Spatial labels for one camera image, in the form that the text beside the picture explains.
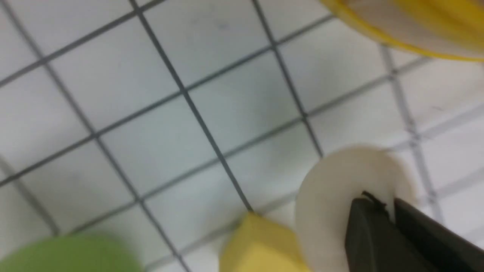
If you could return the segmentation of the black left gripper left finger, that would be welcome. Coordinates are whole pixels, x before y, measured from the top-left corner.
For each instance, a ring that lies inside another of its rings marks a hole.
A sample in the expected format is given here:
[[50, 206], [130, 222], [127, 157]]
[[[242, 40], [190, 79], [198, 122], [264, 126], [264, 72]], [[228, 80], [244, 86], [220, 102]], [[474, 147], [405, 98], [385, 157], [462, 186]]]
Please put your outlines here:
[[350, 272], [437, 272], [389, 218], [386, 204], [369, 192], [352, 200], [344, 239]]

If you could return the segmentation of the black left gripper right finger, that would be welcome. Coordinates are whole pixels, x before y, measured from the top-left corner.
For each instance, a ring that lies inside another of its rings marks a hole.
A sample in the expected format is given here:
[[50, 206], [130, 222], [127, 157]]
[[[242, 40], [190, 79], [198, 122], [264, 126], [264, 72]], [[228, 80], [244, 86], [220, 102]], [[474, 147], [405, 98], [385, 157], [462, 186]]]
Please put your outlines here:
[[395, 223], [403, 236], [439, 272], [482, 272], [484, 252], [406, 201], [394, 199]]

